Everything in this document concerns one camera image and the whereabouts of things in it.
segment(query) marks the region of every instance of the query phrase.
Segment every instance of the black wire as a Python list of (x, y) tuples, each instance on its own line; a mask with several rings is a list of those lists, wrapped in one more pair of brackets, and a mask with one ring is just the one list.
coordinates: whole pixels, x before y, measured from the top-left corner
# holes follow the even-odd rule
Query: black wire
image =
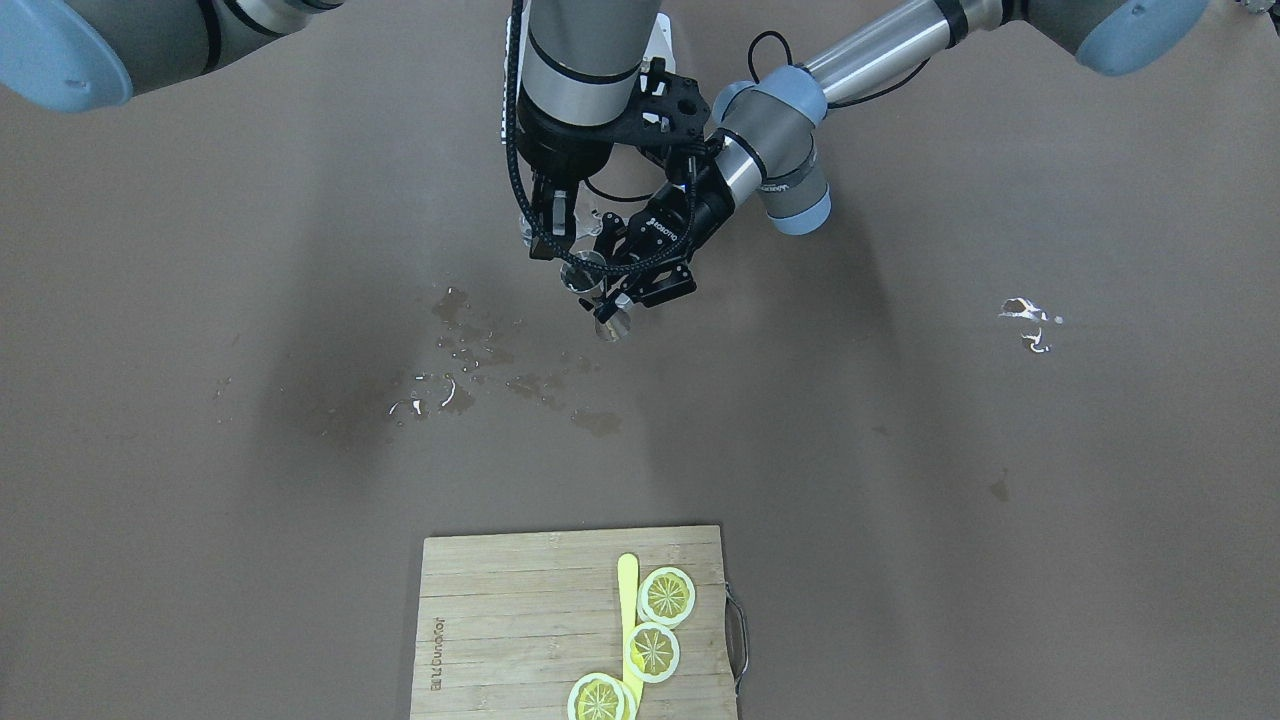
[[(698, 167), (694, 165), (692, 177), (685, 183), (685, 197), (689, 201), (689, 222), (685, 225), (685, 232), (676, 242), (671, 243), (666, 250), (654, 252), (653, 255), (626, 265), (605, 265), (603, 263), (593, 263), (590, 260), (584, 260), (575, 256), (567, 249), (561, 247), (558, 242), (552, 240), (547, 234), (541, 223), (538, 222), (538, 215), (534, 214), (534, 206), (529, 202), (529, 196), (525, 193), (525, 181), (520, 177), (520, 155), (516, 152), (516, 97), (518, 87), (516, 86), (516, 74), (520, 69), (520, 36), (522, 15), (525, 13), (524, 0), (511, 1), (511, 29), (507, 37), (507, 77), (503, 85), (503, 110), (506, 115), (503, 117), (503, 137), (507, 141), (507, 179), (511, 181), (511, 191), (516, 196), (516, 204), (520, 205), (520, 213), (525, 217), (525, 222), (529, 223), (530, 232), (532, 236), (548, 245), (552, 254), (556, 258), (573, 265), (575, 268), (588, 270), (591, 273), (600, 273), (604, 277), (622, 277), (630, 275), (631, 273), (643, 273), (645, 270), (652, 270), (658, 265), (666, 263), (675, 258), (678, 252), (692, 245), (694, 233), (694, 213), (698, 210), (696, 199), (696, 177)], [(691, 163), (698, 160), (690, 158)]]
[(852, 108), (854, 105), (861, 105), (863, 102), (868, 102), (870, 100), (876, 100), (877, 97), (884, 97), (890, 92), (893, 92), (895, 90), (897, 90), (897, 88), (902, 87), (904, 85), (911, 82), (911, 79), (915, 78), (915, 76), (920, 74), (920, 70), (924, 69), (924, 65), (928, 65), (928, 64), (929, 64), (929, 58), (925, 58), (923, 63), (920, 63), (919, 65), (915, 67), (914, 70), (911, 70), (911, 74), (906, 76), (900, 82), (895, 83), (892, 87), (886, 87), (884, 90), (881, 90), (879, 92), (873, 92), (873, 94), (870, 94), (870, 95), (868, 95), (865, 97), (859, 97), (858, 100), (846, 100), (845, 102), (831, 102), (831, 104), (827, 105), (827, 109), (828, 110), (838, 110), (841, 108)]
[(756, 35), (755, 40), (746, 46), (746, 69), (751, 70), (751, 79), (755, 82), (760, 82), (760, 74), (755, 72), (755, 46), (759, 45), (765, 37), (776, 37), (778, 42), (782, 44), (782, 50), (787, 54), (787, 64), (792, 64), (791, 45), (787, 42), (787, 38), (782, 37), (782, 33), (776, 29), (767, 29), (760, 35)]
[(636, 195), (635, 197), (618, 197), (617, 195), (609, 195), (608, 192), (604, 192), (603, 190), (591, 184), (591, 178), (586, 178), (585, 181), (582, 181), (582, 183), (586, 184), (586, 188), (590, 190), (591, 192), (599, 195), (605, 200), (612, 200), (614, 202), (644, 202), (645, 200), (649, 200), (649, 197), (652, 197), (652, 195)]

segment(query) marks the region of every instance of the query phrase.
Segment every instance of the cutting board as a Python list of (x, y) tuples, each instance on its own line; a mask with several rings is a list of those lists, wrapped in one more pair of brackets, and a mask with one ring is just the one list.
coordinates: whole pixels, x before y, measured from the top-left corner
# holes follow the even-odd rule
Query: cutting board
[(675, 565), (698, 588), (675, 630), (680, 666), (645, 685), (637, 720), (736, 720), (714, 525), (428, 538), (411, 717), (562, 720), (579, 678), (621, 678), (625, 552), (641, 580)]

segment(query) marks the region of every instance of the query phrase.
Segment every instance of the robotic arm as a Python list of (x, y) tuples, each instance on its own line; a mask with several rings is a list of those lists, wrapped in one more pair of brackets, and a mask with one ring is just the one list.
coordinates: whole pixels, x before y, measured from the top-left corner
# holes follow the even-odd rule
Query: robotic arm
[[(1207, 1), (905, 0), (799, 65), (730, 85), (708, 106), (696, 81), (675, 74), (667, 58), (646, 58), (662, 0), (535, 0), (527, 12), (513, 0), (503, 141), (530, 256), (561, 260), (564, 284), (602, 337), (616, 340), (630, 327), (632, 305), (696, 288), (694, 254), (751, 195), (783, 233), (826, 222), (831, 188), (813, 131), (832, 109), (878, 96), (876, 88), (972, 32), (1014, 20), (1085, 67), (1125, 74), (1172, 47)], [(1256, 13), (1280, 12), (1274, 0), (1238, 1)], [(61, 111), (122, 105), (225, 67), (340, 5), (0, 0), (0, 82)], [(708, 120), (716, 126), (709, 137)], [(605, 214), (591, 247), (575, 250), (579, 187), (614, 145), (639, 149), (667, 182), (630, 219)], [(521, 158), (532, 172), (531, 196)]]

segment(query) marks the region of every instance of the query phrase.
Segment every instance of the yellow knife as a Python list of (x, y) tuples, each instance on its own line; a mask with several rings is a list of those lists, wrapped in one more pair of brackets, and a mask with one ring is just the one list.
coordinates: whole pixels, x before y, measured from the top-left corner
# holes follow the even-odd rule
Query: yellow knife
[(636, 629), (636, 593), (640, 585), (640, 561), (630, 552), (618, 556), (618, 600), (622, 603), (622, 684), (636, 696), (636, 711), (644, 693), (644, 680), (627, 667), (627, 638)]

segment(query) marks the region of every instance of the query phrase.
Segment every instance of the bamboo cutting board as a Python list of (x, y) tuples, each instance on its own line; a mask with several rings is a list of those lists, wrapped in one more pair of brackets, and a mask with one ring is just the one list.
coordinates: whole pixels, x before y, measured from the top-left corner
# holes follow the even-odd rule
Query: bamboo cutting board
[(675, 630), (680, 666), (645, 685), (639, 720), (736, 720), (714, 525), (428, 538), (411, 717), (562, 720), (579, 678), (621, 679), (625, 552), (639, 557), (641, 580), (675, 565), (698, 589)]

